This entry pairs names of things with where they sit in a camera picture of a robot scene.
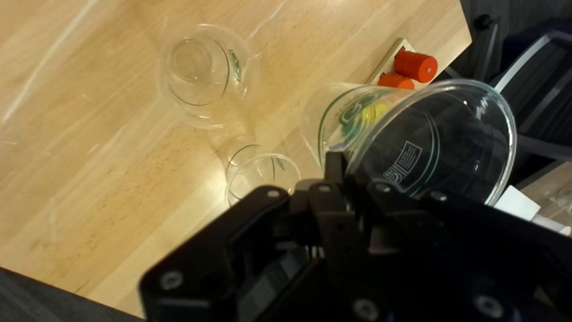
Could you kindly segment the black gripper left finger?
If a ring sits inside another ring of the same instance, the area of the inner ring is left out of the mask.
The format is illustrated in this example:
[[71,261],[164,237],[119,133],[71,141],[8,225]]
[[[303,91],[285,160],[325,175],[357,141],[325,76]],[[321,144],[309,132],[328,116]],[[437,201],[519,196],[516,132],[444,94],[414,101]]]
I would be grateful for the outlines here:
[[260,185],[149,266],[146,322],[319,322],[305,191]]

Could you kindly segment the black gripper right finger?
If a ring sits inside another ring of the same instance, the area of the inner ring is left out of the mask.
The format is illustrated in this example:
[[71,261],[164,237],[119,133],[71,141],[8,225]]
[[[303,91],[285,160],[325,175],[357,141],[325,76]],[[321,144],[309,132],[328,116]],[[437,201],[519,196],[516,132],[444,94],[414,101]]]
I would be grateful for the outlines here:
[[310,214],[343,312],[369,322],[570,322],[570,239],[448,191],[409,198],[325,155]]

